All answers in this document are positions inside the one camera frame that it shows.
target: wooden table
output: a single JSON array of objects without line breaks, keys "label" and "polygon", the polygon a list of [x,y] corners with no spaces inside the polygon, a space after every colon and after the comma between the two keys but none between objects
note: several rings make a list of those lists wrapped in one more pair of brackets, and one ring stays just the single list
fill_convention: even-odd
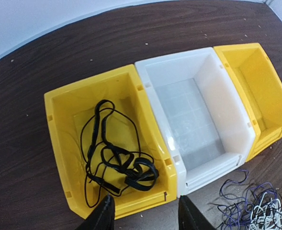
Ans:
[{"label": "wooden table", "polygon": [[[145,58],[259,42],[282,80],[282,22],[265,4],[199,0],[128,7],[46,34],[0,60],[0,229],[72,230],[49,138],[43,94]],[[282,194],[282,139],[246,163]],[[189,195],[217,226],[209,203],[233,172]],[[177,229],[178,201],[115,222],[115,229]]]}]

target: empty yellow bin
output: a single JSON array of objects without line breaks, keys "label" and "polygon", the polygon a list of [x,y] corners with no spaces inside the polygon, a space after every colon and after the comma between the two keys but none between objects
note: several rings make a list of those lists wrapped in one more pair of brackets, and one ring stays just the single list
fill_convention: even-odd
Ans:
[{"label": "empty yellow bin", "polygon": [[[142,82],[134,65],[111,70],[45,94],[45,109],[56,164],[63,190],[72,211],[86,218],[91,212],[85,202],[85,162],[80,152],[80,133],[87,120],[94,115],[95,105],[102,99],[114,102],[116,109],[130,117],[136,124],[141,150],[153,156],[159,178],[154,187],[142,192],[128,188],[122,196],[115,197],[115,218],[122,218],[176,199],[176,170],[163,142],[152,114]],[[109,140],[118,146],[137,149],[133,125],[121,116],[110,117],[107,126]],[[85,130],[83,148],[88,149],[93,124]],[[92,162],[101,162],[94,154]],[[124,175],[108,168],[105,180],[120,186]],[[99,186],[87,184],[89,203],[96,202]]]},{"label": "empty yellow bin", "polygon": [[282,137],[282,83],[259,43],[215,46],[256,133],[247,161]]}]

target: storage container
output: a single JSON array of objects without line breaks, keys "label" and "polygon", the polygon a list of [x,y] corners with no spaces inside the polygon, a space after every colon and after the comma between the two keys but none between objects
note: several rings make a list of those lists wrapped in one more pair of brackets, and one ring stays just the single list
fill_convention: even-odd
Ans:
[{"label": "storage container", "polygon": [[177,196],[244,164],[256,134],[213,48],[135,63],[177,170]]},{"label": "storage container", "polygon": [[282,137],[282,83],[259,43],[216,46],[214,49],[256,133],[249,161]]},{"label": "storage container", "polygon": [[[45,94],[45,108],[50,137],[63,190],[71,210],[86,218],[91,212],[85,202],[85,162],[80,152],[80,132],[94,115],[95,105],[102,99],[114,102],[116,109],[130,117],[136,124],[141,140],[141,150],[152,155],[159,170],[155,186],[141,192],[133,188],[115,197],[115,218],[165,204],[176,199],[176,170],[166,149],[150,104],[134,65],[118,68],[94,77],[77,81]],[[133,125],[121,116],[111,116],[107,123],[107,137],[116,145],[137,150]],[[93,123],[85,129],[84,149],[90,145]],[[94,154],[94,165],[101,162]],[[108,168],[105,180],[121,186],[124,175]],[[89,203],[98,197],[99,186],[87,184]]]}]

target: black cable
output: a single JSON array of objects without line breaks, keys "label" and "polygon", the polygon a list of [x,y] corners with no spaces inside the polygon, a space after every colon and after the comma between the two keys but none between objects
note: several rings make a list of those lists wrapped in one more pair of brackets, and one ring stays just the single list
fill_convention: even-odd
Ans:
[{"label": "black cable", "polygon": [[[112,107],[107,107],[101,109],[101,107],[105,103],[110,103]],[[104,118],[101,121],[101,112],[105,110],[110,110],[110,112],[104,116]],[[137,144],[138,144],[138,151],[128,151],[126,149],[123,149],[121,147],[118,147],[116,145],[113,145],[111,142],[107,140],[106,137],[106,132],[107,132],[107,119],[110,117],[114,112],[117,114],[120,114],[121,116],[125,117],[128,119],[134,126],[135,129],[135,135],[137,139]],[[91,137],[91,144],[87,152],[87,158],[85,157],[84,150],[83,150],[83,145],[82,145],[82,136],[83,132],[86,128],[86,126],[94,119],[94,128],[93,128],[93,133]],[[101,125],[101,138],[102,141],[99,143],[97,142],[97,138],[99,135],[99,127]],[[102,161],[97,165],[95,173],[92,173],[91,170],[91,159],[95,153],[95,150],[100,144],[104,144],[104,147],[101,149],[101,159]],[[86,177],[85,177],[85,182],[84,182],[84,194],[85,194],[85,200],[88,205],[88,207],[92,208],[95,207],[101,196],[101,189],[105,189],[108,193],[110,193],[113,196],[121,196],[122,193],[128,188],[128,187],[133,187],[134,189],[140,190],[140,191],[148,191],[150,190],[156,183],[157,178],[159,177],[158,170],[154,166],[154,158],[150,156],[147,153],[144,153],[141,151],[141,145],[140,145],[140,139],[139,139],[139,134],[136,128],[135,123],[133,122],[132,119],[130,119],[128,116],[124,115],[123,113],[117,111],[115,109],[115,105],[113,102],[109,100],[101,100],[96,106],[95,106],[95,114],[85,123],[81,130],[80,134],[80,150],[82,157],[86,163],[85,169],[86,169]],[[105,150],[110,150],[113,153],[113,156],[111,156],[108,160],[106,160],[104,151]],[[125,162],[122,162],[121,159],[121,154],[128,156],[128,159]],[[147,158],[141,157],[141,155],[145,155],[151,159],[151,161]],[[133,168],[128,168],[129,165],[133,162]],[[102,176],[98,177],[97,173],[99,170],[99,167],[101,165],[105,165],[105,168],[103,169]],[[145,172],[142,169],[142,166],[145,166],[148,168]],[[104,180],[104,175],[106,172],[107,167],[113,168],[119,173],[125,174],[125,184],[127,185],[123,189],[119,189],[116,186],[112,185],[111,183],[108,183],[107,181]],[[99,185],[99,191],[98,191],[98,199],[97,202],[94,205],[90,205],[88,202],[87,198],[87,181],[88,178],[90,179],[90,182],[96,182]],[[152,181],[151,185],[143,185],[140,184],[139,182],[148,182]]]}]

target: white wire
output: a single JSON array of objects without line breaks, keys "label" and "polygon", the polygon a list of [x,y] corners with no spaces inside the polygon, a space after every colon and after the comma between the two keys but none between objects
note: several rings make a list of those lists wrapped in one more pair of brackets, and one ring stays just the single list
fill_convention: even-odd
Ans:
[{"label": "white wire", "polygon": [[279,199],[272,200],[262,205],[267,193],[264,193],[258,205],[256,205],[251,214],[249,230],[280,230],[282,229],[282,211]]}]

